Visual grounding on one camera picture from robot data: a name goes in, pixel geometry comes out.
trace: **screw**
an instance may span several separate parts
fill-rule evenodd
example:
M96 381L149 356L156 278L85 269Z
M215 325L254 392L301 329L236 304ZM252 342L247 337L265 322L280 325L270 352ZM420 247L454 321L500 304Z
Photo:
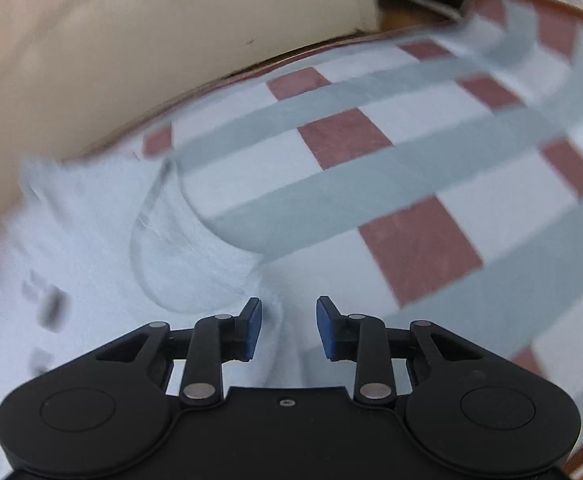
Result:
M191 383L187 384L182 390L185 397L193 400L209 399L216 393L216 388L209 383Z
M379 400L391 395L391 388L383 383L367 383L361 386L361 395L366 399Z

